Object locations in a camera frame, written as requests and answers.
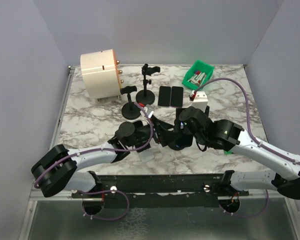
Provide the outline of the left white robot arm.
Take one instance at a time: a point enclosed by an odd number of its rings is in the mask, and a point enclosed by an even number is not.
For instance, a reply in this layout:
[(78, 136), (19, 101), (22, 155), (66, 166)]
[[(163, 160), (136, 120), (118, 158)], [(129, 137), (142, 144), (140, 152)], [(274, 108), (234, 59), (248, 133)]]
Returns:
[(82, 173), (81, 169), (112, 164), (123, 160), (131, 152), (148, 150), (151, 140), (165, 147), (180, 136), (181, 133), (175, 131), (173, 125), (152, 117), (146, 125), (140, 120), (121, 123), (114, 136), (99, 146), (67, 149), (63, 144), (58, 144), (31, 168), (34, 187), (40, 189), (46, 198), (66, 189), (96, 197), (101, 190), (96, 176), (90, 172)]

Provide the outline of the purple edged black phone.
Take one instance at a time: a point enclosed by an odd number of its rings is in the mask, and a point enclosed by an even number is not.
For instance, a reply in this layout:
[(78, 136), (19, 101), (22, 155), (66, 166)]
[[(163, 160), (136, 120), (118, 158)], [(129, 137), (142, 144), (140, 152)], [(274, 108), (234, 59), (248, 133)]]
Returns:
[(181, 108), (183, 106), (184, 88), (181, 86), (173, 86), (171, 88), (170, 106)]

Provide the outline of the silver edged black phone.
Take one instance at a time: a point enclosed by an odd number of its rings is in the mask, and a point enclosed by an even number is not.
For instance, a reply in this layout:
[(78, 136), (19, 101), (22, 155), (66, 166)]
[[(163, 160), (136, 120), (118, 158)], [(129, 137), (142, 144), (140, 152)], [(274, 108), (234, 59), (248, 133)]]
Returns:
[(170, 86), (160, 86), (159, 87), (159, 95), (158, 95), (158, 103), (157, 105), (160, 107), (169, 107), (171, 101), (171, 90)]

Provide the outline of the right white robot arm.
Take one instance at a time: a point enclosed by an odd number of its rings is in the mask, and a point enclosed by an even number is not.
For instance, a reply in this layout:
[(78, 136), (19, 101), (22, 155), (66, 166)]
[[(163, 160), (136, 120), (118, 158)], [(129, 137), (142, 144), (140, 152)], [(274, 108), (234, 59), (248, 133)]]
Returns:
[(259, 172), (226, 171), (219, 184), (224, 195), (230, 196), (236, 191), (273, 190), (300, 200), (300, 155), (264, 142), (230, 120), (212, 121), (208, 111), (193, 106), (182, 110), (178, 119), (200, 145), (231, 151), (267, 168)]

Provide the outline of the black phone stand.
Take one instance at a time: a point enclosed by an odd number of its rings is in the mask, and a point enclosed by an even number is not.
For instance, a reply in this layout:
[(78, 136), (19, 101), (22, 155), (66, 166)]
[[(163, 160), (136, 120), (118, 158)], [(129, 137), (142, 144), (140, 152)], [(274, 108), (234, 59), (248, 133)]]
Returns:
[(132, 101), (131, 93), (136, 92), (137, 87), (135, 85), (126, 86), (120, 89), (121, 95), (127, 95), (128, 102), (123, 105), (121, 109), (122, 116), (127, 120), (135, 120), (140, 117), (140, 109), (137, 105)]
[(161, 68), (159, 66), (150, 67), (147, 63), (141, 68), (141, 74), (143, 75), (143, 89), (140, 90), (136, 96), (136, 102), (143, 105), (152, 105), (155, 102), (155, 94), (147, 89), (148, 85), (152, 84), (151, 79), (147, 79), (147, 76), (152, 76), (154, 73), (160, 73)]

